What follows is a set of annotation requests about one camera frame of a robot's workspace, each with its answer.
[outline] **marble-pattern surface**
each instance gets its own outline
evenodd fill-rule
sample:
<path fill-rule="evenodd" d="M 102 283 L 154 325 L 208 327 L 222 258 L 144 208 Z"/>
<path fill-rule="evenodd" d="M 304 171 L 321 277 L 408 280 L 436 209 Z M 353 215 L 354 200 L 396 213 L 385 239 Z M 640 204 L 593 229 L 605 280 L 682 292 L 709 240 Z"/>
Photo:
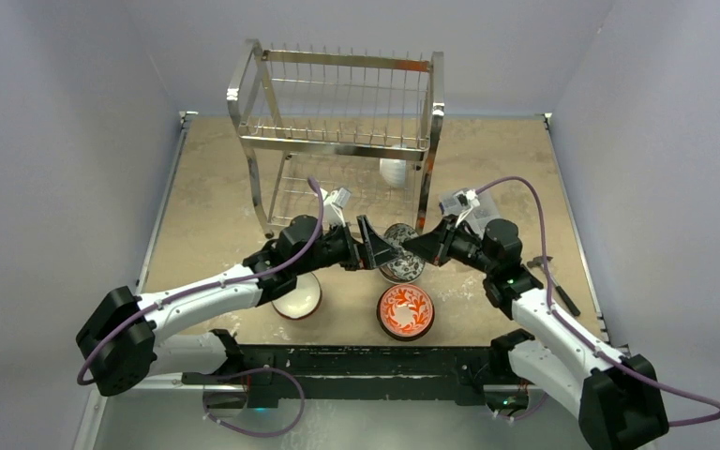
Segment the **marble-pattern surface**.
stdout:
<path fill-rule="evenodd" d="M 257 150 L 264 201 L 268 207 L 280 153 Z M 599 334 L 597 318 L 576 237 L 564 201 L 548 134 L 538 120 L 446 120 L 432 179 L 427 230 L 440 219 L 437 194 L 479 187 L 501 176 L 530 180 L 542 200 L 547 249 L 556 278 L 582 311 L 578 320 Z M 501 214 L 520 228 L 524 260 L 540 248 L 536 208 L 530 192 L 509 182 L 492 189 Z M 369 215 L 372 223 L 374 217 Z M 145 285 L 163 291 L 231 267 L 264 243 L 249 196 L 247 164 L 228 118 L 197 118 L 174 178 L 167 211 Z M 517 324 L 493 308 L 484 295 L 483 276 L 450 262 L 428 266 L 416 281 L 431 295 L 435 323 L 415 342 L 396 342 L 377 323 L 375 308 L 390 284 L 377 271 L 344 272 L 339 267 L 317 273 L 322 304 L 302 321 L 280 317 L 271 305 L 224 314 L 187 330 L 203 333 L 223 328 L 240 343 L 355 345 L 488 345 Z"/>

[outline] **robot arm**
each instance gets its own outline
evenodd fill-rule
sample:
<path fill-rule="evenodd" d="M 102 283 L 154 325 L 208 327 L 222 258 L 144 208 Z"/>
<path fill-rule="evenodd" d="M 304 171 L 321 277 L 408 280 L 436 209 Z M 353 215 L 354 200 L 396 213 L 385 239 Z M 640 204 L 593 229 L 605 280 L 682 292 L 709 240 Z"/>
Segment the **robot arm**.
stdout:
<path fill-rule="evenodd" d="M 341 212 L 347 199 L 348 191 L 343 189 L 326 197 L 329 230 L 319 231 L 313 245 L 293 262 L 292 256 L 314 234 L 315 217 L 295 217 L 278 239 L 212 277 L 141 296 L 125 286 L 109 292 L 76 336 L 82 355 L 91 360 L 89 370 L 101 395 L 120 394 L 152 375 L 212 373 L 226 362 L 233 339 L 219 331 L 201 336 L 177 333 L 219 314 L 276 300 L 296 287 L 298 275 L 334 264 L 346 270 L 370 270 L 398 258 L 399 250 L 376 234 L 365 216 L 357 218 L 362 241 L 352 237 Z M 271 270 L 283 264 L 283 270 Z M 245 281 L 233 282 L 237 278 Z M 132 317 L 136 320 L 126 323 Z M 100 351 L 91 355 L 99 345 Z"/>
<path fill-rule="evenodd" d="M 626 358 L 555 303 L 547 304 L 542 283 L 522 265 L 517 225 L 491 220 L 479 238 L 467 222 L 448 216 L 432 232 L 403 246 L 434 265 L 454 259 L 487 275 L 483 286 L 492 306 L 538 339 L 514 345 L 508 353 L 509 367 L 572 413 L 592 448 L 633 449 L 668 432 L 660 391 L 624 375 L 597 354 L 622 360 L 655 380 L 653 366 L 640 355 Z M 555 315 L 596 347 L 589 349 Z"/>

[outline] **white wall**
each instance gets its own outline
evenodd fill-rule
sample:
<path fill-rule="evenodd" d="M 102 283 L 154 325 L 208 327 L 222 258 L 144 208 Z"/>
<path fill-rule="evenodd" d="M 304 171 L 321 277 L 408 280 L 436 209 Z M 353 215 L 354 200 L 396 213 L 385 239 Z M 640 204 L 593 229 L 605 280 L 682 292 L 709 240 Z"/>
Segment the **white wall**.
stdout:
<path fill-rule="evenodd" d="M 335 51 L 445 51 L 451 114 L 556 106 L 613 0 L 127 0 L 179 109 L 227 114 L 245 38 Z"/>
<path fill-rule="evenodd" d="M 75 334 L 138 275 L 176 124 L 122 3 L 0 0 L 0 448 L 72 445 Z"/>
<path fill-rule="evenodd" d="M 720 2 L 617 2 L 552 135 L 612 336 L 720 399 Z M 662 442 L 720 449 L 720 422 Z"/>

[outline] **dish rack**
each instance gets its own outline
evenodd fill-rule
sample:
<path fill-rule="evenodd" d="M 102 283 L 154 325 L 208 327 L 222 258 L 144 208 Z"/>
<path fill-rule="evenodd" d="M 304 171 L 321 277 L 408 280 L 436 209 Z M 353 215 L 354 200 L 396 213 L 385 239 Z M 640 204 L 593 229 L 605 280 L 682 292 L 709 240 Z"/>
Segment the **dish rack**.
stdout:
<path fill-rule="evenodd" d="M 442 52 L 425 60 L 423 54 L 339 47 L 264 49 L 258 39 L 248 39 L 227 101 L 267 238 L 292 218 L 317 213 L 311 175 L 327 191 L 352 193 L 346 219 L 366 214 L 381 230 L 403 222 L 423 231 L 443 129 Z M 256 148 L 282 152 L 268 213 Z M 382 159 L 404 161 L 403 179 L 386 182 Z"/>

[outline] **rack leg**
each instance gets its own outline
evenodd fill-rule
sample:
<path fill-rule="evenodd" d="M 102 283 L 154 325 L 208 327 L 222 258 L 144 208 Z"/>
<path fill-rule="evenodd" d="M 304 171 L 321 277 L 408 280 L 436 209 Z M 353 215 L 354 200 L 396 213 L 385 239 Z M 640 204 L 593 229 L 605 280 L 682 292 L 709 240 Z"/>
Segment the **rack leg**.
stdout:
<path fill-rule="evenodd" d="M 266 236 L 266 239 L 271 239 L 275 234 L 269 226 L 269 220 L 263 210 L 263 202 L 261 201 L 261 175 L 258 172 L 258 157 L 255 155 L 255 149 L 248 143 L 242 142 L 241 146 L 247 157 L 247 167 L 249 168 L 249 191 L 252 196 L 252 207 L 255 209 L 255 216 L 261 222 L 263 235 Z"/>
<path fill-rule="evenodd" d="M 421 149 L 421 143 L 425 142 L 426 139 L 429 137 L 429 118 L 431 117 L 431 108 L 432 108 L 432 97 L 431 97 L 431 91 L 432 91 L 432 83 L 431 79 L 429 79 L 428 82 L 428 88 L 426 93 L 424 94 L 424 109 L 421 111 L 421 125 L 419 128 L 420 134 L 416 136 L 418 139 L 418 150 Z"/>
<path fill-rule="evenodd" d="M 263 61 L 263 49 L 261 44 L 256 43 L 252 47 L 252 53 L 255 56 L 255 64 L 258 67 L 258 74 L 261 75 L 261 82 L 263 83 L 263 96 L 266 98 L 266 103 L 269 105 L 269 112 L 272 115 L 272 120 L 275 121 L 275 134 L 279 139 L 285 139 L 285 131 L 283 131 L 283 119 L 280 116 L 280 109 L 278 107 L 278 98 L 275 96 L 275 88 L 272 85 L 272 78 L 269 77 L 269 70 L 266 68 L 266 63 Z"/>
<path fill-rule="evenodd" d="M 283 166 L 285 161 L 290 157 L 289 152 L 283 152 L 280 157 L 280 167 L 277 169 L 277 180 L 275 180 L 275 190 L 272 192 L 272 203 L 269 205 L 269 219 L 272 220 L 275 216 L 275 203 L 278 201 L 278 192 L 280 190 L 280 179 L 283 176 Z"/>
<path fill-rule="evenodd" d="M 427 110 L 431 110 L 431 124 L 429 125 L 429 149 L 427 158 L 424 160 L 424 175 L 421 178 L 421 195 L 418 197 L 418 217 L 415 220 L 415 230 L 418 234 L 424 231 L 427 224 L 427 207 L 429 205 L 429 186 L 432 183 L 432 172 L 434 171 L 434 160 L 437 156 L 437 144 L 440 142 L 440 134 L 443 131 L 443 116 L 445 103 L 443 101 L 443 52 L 432 54 L 431 76 L 429 77 L 429 88 L 421 116 L 421 132 L 425 133 Z"/>

